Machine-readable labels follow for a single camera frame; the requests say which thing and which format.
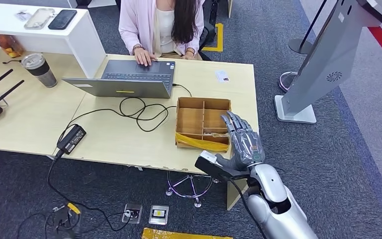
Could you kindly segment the person's left hand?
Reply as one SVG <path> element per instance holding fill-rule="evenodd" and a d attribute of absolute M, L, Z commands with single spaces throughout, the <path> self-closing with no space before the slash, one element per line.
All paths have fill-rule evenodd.
<path fill-rule="evenodd" d="M 200 55 L 196 53 L 192 48 L 188 48 L 181 58 L 186 60 L 201 60 Z"/>

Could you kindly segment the person's right hand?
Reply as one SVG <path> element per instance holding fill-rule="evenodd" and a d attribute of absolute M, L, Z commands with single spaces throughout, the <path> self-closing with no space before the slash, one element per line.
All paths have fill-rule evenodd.
<path fill-rule="evenodd" d="M 138 64 L 144 66 L 151 66 L 153 61 L 157 61 L 155 55 L 150 54 L 147 50 L 142 47 L 135 48 L 133 50 L 133 55 Z"/>

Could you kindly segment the right robot hand grey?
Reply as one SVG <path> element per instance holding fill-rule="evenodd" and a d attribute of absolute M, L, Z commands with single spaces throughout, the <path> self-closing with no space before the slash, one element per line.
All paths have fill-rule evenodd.
<path fill-rule="evenodd" d="M 245 171 L 249 166 L 264 163 L 265 151 L 259 134 L 255 132 L 249 123 L 231 111 L 222 115 L 230 136 L 232 157 L 224 158 L 216 154 L 216 162 L 225 168 L 237 171 Z"/>

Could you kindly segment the left robot hand grey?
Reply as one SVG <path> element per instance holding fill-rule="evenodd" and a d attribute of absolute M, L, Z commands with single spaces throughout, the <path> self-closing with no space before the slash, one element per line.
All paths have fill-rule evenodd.
<path fill-rule="evenodd" d="M 81 220 L 81 211 L 74 204 L 68 203 L 52 209 L 52 227 L 58 234 L 61 231 L 72 231 Z"/>

